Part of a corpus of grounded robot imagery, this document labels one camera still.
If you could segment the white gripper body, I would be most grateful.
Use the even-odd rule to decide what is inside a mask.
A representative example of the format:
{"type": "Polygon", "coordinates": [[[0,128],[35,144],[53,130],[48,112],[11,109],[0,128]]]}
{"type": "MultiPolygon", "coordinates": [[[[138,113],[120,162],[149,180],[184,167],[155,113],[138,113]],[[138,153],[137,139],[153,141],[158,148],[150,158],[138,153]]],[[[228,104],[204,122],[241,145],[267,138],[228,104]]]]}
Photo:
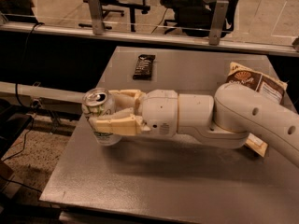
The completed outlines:
{"type": "Polygon", "coordinates": [[[173,136],[177,132],[178,94],[170,90],[150,91],[142,98],[141,116],[146,124],[145,134],[173,136]]]}

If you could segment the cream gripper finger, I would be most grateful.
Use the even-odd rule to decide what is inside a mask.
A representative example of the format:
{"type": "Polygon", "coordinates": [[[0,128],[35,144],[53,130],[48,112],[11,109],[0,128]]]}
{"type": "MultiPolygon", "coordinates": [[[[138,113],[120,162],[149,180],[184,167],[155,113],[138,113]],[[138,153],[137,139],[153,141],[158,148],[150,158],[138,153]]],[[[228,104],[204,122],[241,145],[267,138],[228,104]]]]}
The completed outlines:
{"type": "Polygon", "coordinates": [[[135,114],[139,114],[142,99],[146,95],[141,90],[110,90],[114,97],[117,112],[132,109],[135,114]]]}
{"type": "Polygon", "coordinates": [[[132,108],[125,108],[112,115],[90,117],[89,122],[99,133],[135,136],[150,131],[143,118],[136,115],[132,108]]]}

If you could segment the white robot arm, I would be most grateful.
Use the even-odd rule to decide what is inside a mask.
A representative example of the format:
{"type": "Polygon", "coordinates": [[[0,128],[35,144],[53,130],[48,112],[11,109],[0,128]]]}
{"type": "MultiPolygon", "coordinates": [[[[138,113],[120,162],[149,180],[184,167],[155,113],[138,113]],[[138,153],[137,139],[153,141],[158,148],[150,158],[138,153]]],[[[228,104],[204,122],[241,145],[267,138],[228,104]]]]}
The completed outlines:
{"type": "Polygon", "coordinates": [[[170,90],[94,89],[82,110],[96,133],[153,138],[187,134],[211,147],[238,148],[261,137],[299,166],[299,116],[246,86],[225,83],[213,96],[170,90]]]}

